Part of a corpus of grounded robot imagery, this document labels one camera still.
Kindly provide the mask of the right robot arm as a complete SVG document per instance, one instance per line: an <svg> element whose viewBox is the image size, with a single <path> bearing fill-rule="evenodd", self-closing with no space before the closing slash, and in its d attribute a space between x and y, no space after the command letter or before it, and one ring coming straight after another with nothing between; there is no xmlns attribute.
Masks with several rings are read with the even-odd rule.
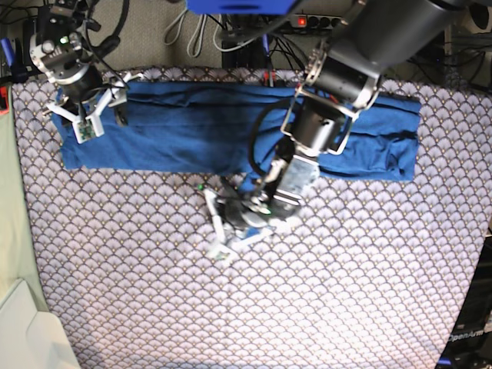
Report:
<svg viewBox="0 0 492 369"><path fill-rule="evenodd" d="M96 64L105 63L105 57L120 44L120 34L129 12L129 1L121 3L121 14L115 30L99 45L93 45L88 32L98 32L101 25L93 19L96 1L56 1L42 19L40 29L31 37L29 56L34 66L51 83L61 87L63 99L55 106L65 108L86 118L85 105L105 92L115 110L116 122L128 124L126 115L127 83L120 77L117 82L103 82Z"/></svg>

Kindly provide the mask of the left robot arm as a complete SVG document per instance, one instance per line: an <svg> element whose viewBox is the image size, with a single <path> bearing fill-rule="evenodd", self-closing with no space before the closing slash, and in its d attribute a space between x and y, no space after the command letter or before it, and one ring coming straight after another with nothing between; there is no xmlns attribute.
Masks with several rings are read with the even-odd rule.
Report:
<svg viewBox="0 0 492 369"><path fill-rule="evenodd" d="M295 215L319 178L319 156L339 155L353 124L374 103L384 71L408 60L467 7L466 1L357 1L313 50L286 110L282 138L251 191L227 189L212 222L221 240L270 234Z"/></svg>

